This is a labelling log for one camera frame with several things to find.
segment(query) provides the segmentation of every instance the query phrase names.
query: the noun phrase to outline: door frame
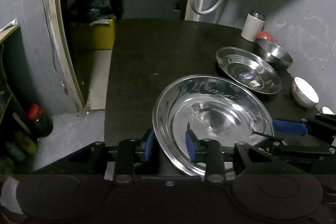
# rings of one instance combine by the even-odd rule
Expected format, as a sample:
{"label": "door frame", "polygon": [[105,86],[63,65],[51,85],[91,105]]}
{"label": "door frame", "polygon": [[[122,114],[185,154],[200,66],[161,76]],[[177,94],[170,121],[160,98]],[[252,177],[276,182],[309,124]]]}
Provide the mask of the door frame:
{"label": "door frame", "polygon": [[61,2],[60,0],[47,0],[48,20],[47,24],[50,29],[52,43],[55,46],[61,68],[64,74],[64,81],[67,87],[68,94],[71,95],[80,112],[85,107],[85,101],[79,88],[75,70],[71,61],[70,52],[68,49],[67,39],[65,36]]}

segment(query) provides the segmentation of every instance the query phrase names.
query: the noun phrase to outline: white bowl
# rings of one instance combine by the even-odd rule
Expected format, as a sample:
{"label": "white bowl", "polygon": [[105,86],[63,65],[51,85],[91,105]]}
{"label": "white bowl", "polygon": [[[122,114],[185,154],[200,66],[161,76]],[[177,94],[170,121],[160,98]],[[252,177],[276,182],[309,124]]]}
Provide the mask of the white bowl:
{"label": "white bowl", "polygon": [[332,114],[335,115],[334,112],[331,111],[329,107],[323,106],[320,110],[320,113],[322,114]]}
{"label": "white bowl", "polygon": [[316,91],[300,77],[293,79],[292,94],[295,101],[302,107],[313,107],[319,102]]}

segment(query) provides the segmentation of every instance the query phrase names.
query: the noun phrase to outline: white jar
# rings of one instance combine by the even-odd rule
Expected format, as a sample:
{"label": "white jar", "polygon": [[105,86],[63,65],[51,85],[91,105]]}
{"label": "white jar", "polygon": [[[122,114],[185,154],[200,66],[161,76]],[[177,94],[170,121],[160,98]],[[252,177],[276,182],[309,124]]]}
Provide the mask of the white jar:
{"label": "white jar", "polygon": [[246,40],[253,42],[255,35],[263,30],[265,24],[265,16],[252,10],[246,18],[241,36]]}

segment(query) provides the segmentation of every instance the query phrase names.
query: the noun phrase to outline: bolt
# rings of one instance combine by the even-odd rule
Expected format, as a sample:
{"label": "bolt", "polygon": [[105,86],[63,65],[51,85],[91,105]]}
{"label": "bolt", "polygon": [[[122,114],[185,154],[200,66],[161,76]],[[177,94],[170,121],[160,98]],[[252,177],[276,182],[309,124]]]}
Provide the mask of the bolt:
{"label": "bolt", "polygon": [[117,175],[115,181],[118,183],[128,183],[132,181],[132,177],[130,175]]}
{"label": "bolt", "polygon": [[167,185],[167,186],[173,186],[173,185],[174,185],[174,182],[171,181],[171,180],[167,180],[167,181],[166,181],[166,185]]}
{"label": "bolt", "polygon": [[224,177],[222,175],[212,174],[208,176],[208,181],[212,183],[220,183],[223,180],[224,180]]}

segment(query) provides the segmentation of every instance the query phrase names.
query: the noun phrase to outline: yellow box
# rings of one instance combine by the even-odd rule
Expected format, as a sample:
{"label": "yellow box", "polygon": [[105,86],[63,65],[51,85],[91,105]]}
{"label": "yellow box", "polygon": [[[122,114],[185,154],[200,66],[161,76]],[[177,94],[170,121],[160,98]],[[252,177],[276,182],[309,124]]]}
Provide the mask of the yellow box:
{"label": "yellow box", "polygon": [[71,22],[71,38],[75,50],[111,50],[116,37],[116,20],[108,23]]}

